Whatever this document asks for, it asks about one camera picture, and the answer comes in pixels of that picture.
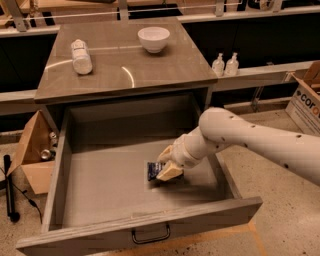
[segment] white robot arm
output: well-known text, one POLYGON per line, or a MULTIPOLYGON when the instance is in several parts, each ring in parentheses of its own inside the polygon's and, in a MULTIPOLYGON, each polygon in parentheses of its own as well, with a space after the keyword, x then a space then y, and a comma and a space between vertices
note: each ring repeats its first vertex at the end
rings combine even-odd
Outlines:
POLYGON ((320 186, 320 137, 256 125, 222 108, 206 110, 197 128, 160 154, 158 161, 167 164, 157 178, 169 180, 229 145, 246 147, 320 186))

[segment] white bottle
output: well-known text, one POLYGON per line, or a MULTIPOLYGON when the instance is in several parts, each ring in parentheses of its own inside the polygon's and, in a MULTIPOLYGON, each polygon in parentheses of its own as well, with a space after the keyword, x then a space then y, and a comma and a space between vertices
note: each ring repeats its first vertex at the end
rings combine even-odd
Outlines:
POLYGON ((219 53, 218 58, 212 63, 212 70, 216 73, 217 77, 223 76, 224 61, 222 60, 222 53, 219 53))
POLYGON ((232 58, 227 61, 226 70, 224 71, 226 76, 235 76, 238 73, 239 62, 237 61, 237 54, 234 52, 232 58))
POLYGON ((89 74, 92 71, 92 62, 87 44, 77 39, 71 44, 71 53, 74 70, 81 75, 89 74))

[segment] floor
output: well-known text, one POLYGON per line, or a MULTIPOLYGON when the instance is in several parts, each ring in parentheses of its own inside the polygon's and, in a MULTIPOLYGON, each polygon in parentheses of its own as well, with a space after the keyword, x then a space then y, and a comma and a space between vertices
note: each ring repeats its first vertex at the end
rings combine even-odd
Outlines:
MULTIPOLYGON (((247 109, 239 108, 233 110, 257 124, 299 131, 282 107, 275 106, 260 113, 249 113, 247 109)), ((18 135, 10 132, 0 134, 1 167, 3 155, 14 156, 18 135)), ((264 202, 249 224, 99 256, 318 256, 320 188, 245 148, 232 146, 225 149, 222 155, 242 196, 261 196, 264 202)), ((28 191, 27 195, 43 213, 46 195, 34 195, 19 171, 14 173, 13 180, 21 190, 28 191)), ((15 192, 16 209, 21 218, 14 224, 6 216, 5 193, 0 191, 0 255, 5 256, 22 256, 15 250, 16 242, 20 238, 39 234, 41 227, 37 210, 29 205, 23 195, 15 192)))

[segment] open drawer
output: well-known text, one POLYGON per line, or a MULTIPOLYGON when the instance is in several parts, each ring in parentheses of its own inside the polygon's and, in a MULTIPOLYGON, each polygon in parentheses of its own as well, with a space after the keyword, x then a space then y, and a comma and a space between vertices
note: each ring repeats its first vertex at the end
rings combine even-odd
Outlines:
POLYGON ((216 155, 181 179, 147 181, 147 162, 195 128, 199 115, 192 94, 70 107, 43 232, 17 248, 87 255, 247 223, 261 198, 241 198, 216 155))

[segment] gray tabletop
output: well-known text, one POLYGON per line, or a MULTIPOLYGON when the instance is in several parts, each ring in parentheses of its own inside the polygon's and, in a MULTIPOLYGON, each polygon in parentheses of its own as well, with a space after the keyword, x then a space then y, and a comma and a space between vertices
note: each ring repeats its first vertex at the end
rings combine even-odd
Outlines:
POLYGON ((35 101, 55 104, 99 97, 128 96, 163 90, 205 87, 216 76, 175 17, 110 21, 61 26, 40 81, 35 101), (166 48, 150 54, 142 48, 138 31, 148 26, 167 28, 166 48), (93 71, 78 75, 70 45, 88 45, 93 71))

